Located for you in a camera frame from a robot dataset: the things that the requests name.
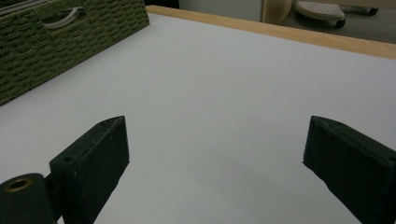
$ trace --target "white surface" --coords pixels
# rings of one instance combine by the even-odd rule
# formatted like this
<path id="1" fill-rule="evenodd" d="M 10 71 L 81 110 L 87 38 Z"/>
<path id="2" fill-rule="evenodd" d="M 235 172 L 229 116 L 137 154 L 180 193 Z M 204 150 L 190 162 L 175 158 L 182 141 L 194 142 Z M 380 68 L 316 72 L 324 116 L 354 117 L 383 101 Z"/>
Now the white surface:
<path id="1" fill-rule="evenodd" d="M 262 20 L 262 0 L 179 0 L 180 8 L 249 21 Z"/>
<path id="2" fill-rule="evenodd" d="M 150 15 L 151 25 L 0 107 L 0 181 L 97 122 L 132 161 L 96 223 L 359 223 L 302 164 L 311 115 L 396 148 L 396 63 Z"/>

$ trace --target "basket handle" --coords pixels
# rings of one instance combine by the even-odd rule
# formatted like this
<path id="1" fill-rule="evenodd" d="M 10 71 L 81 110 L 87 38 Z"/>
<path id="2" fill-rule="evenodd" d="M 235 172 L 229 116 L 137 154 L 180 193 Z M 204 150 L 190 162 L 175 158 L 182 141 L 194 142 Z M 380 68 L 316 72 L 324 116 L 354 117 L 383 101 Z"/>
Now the basket handle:
<path id="1" fill-rule="evenodd" d="M 60 28 L 60 27 L 66 26 L 67 24 L 69 24 L 70 22 L 72 22 L 73 20 L 75 20 L 78 17 L 78 10 L 83 9 L 83 7 L 73 7 L 70 9 L 72 9 L 72 10 L 69 13 L 69 15 L 67 15 L 63 19 L 56 21 L 56 22 L 44 23 L 44 26 L 47 29 L 55 29 L 55 28 Z"/>

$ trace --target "white plastic object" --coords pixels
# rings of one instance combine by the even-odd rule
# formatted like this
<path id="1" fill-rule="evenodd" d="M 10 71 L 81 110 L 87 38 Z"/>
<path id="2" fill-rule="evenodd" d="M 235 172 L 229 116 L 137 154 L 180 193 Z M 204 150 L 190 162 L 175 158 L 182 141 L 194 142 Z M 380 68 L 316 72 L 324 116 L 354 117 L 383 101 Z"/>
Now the white plastic object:
<path id="1" fill-rule="evenodd" d="M 296 3 L 296 10 L 306 17 L 324 21 L 343 21 L 345 18 L 344 12 L 338 5 L 301 2 Z"/>

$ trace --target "wooden edge strip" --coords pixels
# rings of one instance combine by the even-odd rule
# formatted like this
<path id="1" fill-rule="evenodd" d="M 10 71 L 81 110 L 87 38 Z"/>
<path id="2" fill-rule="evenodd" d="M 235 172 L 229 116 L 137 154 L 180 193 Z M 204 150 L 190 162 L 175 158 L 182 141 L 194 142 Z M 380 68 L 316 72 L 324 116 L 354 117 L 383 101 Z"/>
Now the wooden edge strip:
<path id="1" fill-rule="evenodd" d="M 248 31 L 256 34 L 275 36 L 305 44 L 312 44 L 331 49 L 341 49 L 355 53 L 396 60 L 396 45 L 390 43 L 340 35 L 329 35 L 319 32 L 261 23 L 257 21 L 244 21 L 169 7 L 148 6 L 147 10 L 148 13 L 167 17 L 198 21 L 207 24 L 233 28 L 236 30 Z"/>

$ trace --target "screw hole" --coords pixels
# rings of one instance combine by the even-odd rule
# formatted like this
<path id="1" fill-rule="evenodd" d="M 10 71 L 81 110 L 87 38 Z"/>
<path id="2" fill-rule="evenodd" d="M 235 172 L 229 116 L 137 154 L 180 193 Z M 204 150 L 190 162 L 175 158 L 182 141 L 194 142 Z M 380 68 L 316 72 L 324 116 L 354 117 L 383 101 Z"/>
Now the screw hole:
<path id="1" fill-rule="evenodd" d="M 64 158 L 65 162 L 70 162 L 70 161 L 73 161 L 73 160 L 74 160 L 74 156 L 68 156 L 68 157 Z"/>
<path id="2" fill-rule="evenodd" d="M 16 192 L 32 184 L 32 179 L 18 179 L 6 186 L 7 192 Z"/>

